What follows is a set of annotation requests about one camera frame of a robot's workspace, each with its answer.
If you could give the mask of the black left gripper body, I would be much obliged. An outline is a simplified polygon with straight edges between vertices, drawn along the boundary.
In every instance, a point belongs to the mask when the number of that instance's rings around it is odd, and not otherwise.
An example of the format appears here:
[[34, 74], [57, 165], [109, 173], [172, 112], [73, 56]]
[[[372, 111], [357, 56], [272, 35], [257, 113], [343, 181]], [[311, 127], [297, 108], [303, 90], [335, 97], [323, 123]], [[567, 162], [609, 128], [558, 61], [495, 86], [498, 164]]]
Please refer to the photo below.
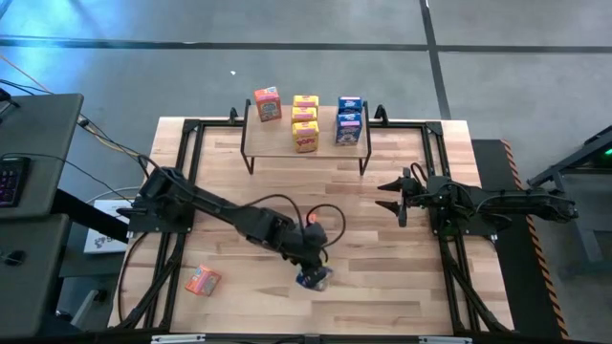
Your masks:
[[285, 231], [285, 259], [299, 266], [296, 281], [324, 281], [330, 275], [320, 258], [327, 242], [325, 230], [318, 222], [305, 227], [289, 225]]

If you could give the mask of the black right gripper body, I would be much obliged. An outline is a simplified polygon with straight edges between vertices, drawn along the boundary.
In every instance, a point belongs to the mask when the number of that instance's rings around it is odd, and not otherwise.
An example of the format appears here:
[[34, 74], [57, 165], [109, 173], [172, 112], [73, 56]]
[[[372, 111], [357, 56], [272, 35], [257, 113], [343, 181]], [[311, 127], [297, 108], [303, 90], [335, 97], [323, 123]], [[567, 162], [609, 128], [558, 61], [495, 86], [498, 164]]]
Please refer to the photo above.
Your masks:
[[403, 168], [403, 175], [400, 177], [400, 210], [398, 215], [398, 223], [400, 227], [407, 227], [407, 210], [418, 204], [419, 201], [427, 196], [429, 192], [411, 176], [411, 171], [408, 167]]

